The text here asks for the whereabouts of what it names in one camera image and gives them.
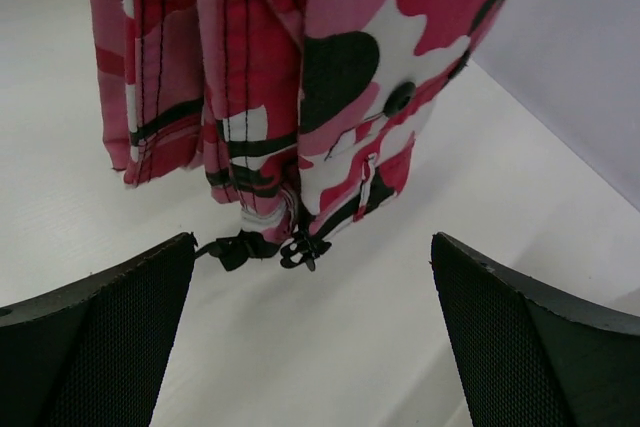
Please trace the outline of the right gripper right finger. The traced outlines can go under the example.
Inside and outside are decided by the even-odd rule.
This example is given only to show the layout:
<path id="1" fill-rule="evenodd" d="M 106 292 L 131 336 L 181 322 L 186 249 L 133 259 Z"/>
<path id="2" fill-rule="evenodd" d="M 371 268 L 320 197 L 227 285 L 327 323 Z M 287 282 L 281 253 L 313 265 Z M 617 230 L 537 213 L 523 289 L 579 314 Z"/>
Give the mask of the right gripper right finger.
<path id="1" fill-rule="evenodd" d="M 434 235 L 431 267 L 475 426 L 636 426 L 639 319 Z"/>

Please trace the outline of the pink camouflage trousers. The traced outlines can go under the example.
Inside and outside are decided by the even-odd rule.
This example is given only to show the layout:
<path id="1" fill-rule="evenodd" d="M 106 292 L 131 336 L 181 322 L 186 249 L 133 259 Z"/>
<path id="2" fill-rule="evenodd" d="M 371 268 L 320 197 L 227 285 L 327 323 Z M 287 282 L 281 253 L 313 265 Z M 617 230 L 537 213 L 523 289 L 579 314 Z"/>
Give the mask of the pink camouflage trousers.
<path id="1" fill-rule="evenodd" d="M 89 0 L 113 168 L 202 167 L 239 231 L 224 269 L 313 268 L 396 198 L 440 92 L 507 0 Z"/>

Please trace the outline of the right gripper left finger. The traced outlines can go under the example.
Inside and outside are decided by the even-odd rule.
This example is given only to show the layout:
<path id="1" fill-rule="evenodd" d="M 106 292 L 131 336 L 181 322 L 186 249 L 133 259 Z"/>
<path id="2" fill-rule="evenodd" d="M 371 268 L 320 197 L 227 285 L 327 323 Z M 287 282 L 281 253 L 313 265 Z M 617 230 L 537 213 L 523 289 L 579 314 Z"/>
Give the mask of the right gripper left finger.
<path id="1" fill-rule="evenodd" d="M 2 425 L 149 425 L 194 267 L 181 233 L 2 307 Z"/>

